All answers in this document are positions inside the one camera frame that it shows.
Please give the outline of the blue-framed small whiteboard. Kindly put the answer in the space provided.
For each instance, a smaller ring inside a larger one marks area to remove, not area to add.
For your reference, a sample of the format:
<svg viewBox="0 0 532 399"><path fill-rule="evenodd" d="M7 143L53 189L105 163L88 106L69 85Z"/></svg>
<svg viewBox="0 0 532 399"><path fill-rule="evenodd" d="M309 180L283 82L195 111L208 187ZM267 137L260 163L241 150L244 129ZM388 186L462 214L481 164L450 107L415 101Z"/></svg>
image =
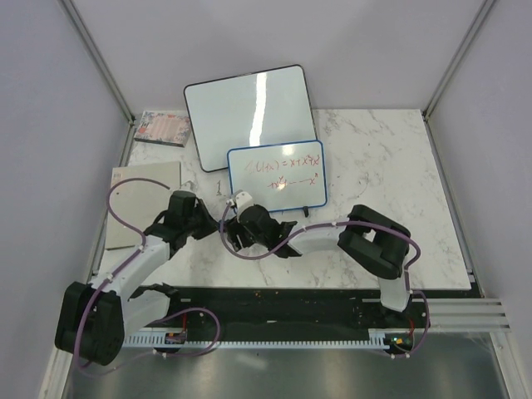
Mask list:
<svg viewBox="0 0 532 399"><path fill-rule="evenodd" d="M328 202L320 140L235 148L227 153L229 186L270 212L318 208Z"/></svg>

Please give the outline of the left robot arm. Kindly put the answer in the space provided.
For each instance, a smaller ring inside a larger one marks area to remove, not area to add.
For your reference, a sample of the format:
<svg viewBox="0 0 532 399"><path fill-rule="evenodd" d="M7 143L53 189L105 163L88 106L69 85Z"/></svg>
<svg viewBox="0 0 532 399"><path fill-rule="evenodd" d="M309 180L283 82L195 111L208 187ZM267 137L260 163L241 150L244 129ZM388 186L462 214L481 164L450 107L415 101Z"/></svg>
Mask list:
<svg viewBox="0 0 532 399"><path fill-rule="evenodd" d="M173 327L182 307L160 290L137 290L182 249L188 238L200 240L218 230L204 201L178 190L167 209L140 233L140 245L115 267L88 283L71 283L62 300L54 344L64 352L106 366L126 337L157 320Z"/></svg>

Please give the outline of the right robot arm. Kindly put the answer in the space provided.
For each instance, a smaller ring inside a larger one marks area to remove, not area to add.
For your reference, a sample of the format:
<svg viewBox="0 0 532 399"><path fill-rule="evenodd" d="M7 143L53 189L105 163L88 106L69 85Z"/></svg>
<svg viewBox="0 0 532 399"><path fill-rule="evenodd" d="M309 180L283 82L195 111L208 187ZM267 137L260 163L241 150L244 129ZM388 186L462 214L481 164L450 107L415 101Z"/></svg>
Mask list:
<svg viewBox="0 0 532 399"><path fill-rule="evenodd" d="M234 256L299 258L338 250L377 277L382 321L400 327L411 316L409 268L421 257L404 226L365 205L345 218L316 223L279 222L260 205L241 209L228 204L219 223L224 247Z"/></svg>

